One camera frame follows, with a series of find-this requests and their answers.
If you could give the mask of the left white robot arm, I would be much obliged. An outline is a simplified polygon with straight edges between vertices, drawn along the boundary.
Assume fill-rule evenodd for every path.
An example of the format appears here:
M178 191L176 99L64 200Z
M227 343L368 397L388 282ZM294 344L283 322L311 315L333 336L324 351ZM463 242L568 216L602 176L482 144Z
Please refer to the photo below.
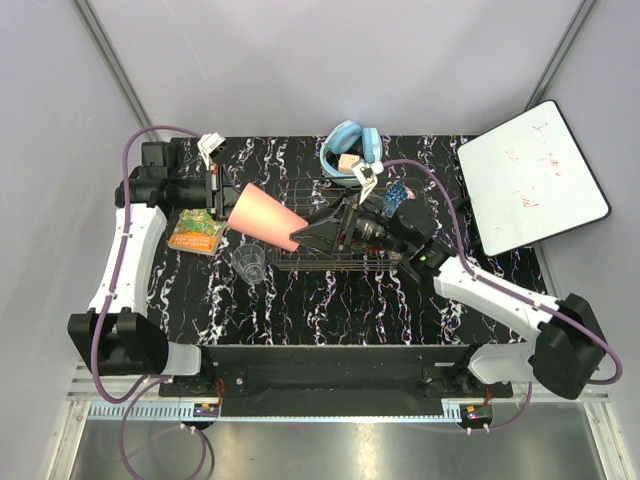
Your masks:
M202 350L169 341L148 318L148 281L170 215L202 209L224 219L231 212L232 186L222 168L225 138L207 134L197 146L204 171L185 177L179 141L143 143L141 165L116 189L116 229L103 278L87 312L71 315L67 326L82 360L98 376L181 376L196 396L215 386L216 372L203 363Z

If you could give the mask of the pink plastic cup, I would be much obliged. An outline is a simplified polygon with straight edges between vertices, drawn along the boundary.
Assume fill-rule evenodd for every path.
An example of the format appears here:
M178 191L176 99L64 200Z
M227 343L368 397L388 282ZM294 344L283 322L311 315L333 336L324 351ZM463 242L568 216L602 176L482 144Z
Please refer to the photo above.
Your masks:
M290 235L306 228L308 222L249 183L232 209L227 225L231 230L293 252L299 244Z

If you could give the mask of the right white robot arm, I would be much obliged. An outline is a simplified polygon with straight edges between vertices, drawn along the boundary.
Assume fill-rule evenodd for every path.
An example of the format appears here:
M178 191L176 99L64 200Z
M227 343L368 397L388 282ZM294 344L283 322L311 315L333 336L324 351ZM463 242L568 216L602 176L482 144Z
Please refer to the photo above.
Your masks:
M418 200L405 200L391 216L377 202L346 196L308 218L291 240L326 255L352 244L400 255L398 270L431 295L484 314L523 338L521 344L469 347L444 383L476 396L498 382L537 382L577 399L605 356L606 340L589 302L524 289L467 263L435 239L436 221Z

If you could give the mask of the red floral plate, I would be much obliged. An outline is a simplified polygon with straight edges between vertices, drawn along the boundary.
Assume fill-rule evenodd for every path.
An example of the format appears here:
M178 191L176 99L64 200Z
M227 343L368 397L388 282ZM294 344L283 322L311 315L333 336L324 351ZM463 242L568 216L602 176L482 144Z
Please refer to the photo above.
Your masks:
M383 247L383 246L379 246L379 245L375 245L375 244L368 244L368 243L362 242L360 240L352 241L350 246L349 246L349 248L350 248L351 251L359 252L361 254L386 251L386 248Z

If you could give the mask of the blue patterned bowl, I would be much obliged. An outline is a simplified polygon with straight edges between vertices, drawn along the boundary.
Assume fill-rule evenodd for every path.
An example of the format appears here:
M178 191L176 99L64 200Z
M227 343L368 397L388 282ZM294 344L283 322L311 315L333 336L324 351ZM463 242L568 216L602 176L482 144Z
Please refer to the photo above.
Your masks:
M383 201L384 212L388 217L391 217L403 202L414 200L415 198L415 193L405 183L395 181L385 193Z

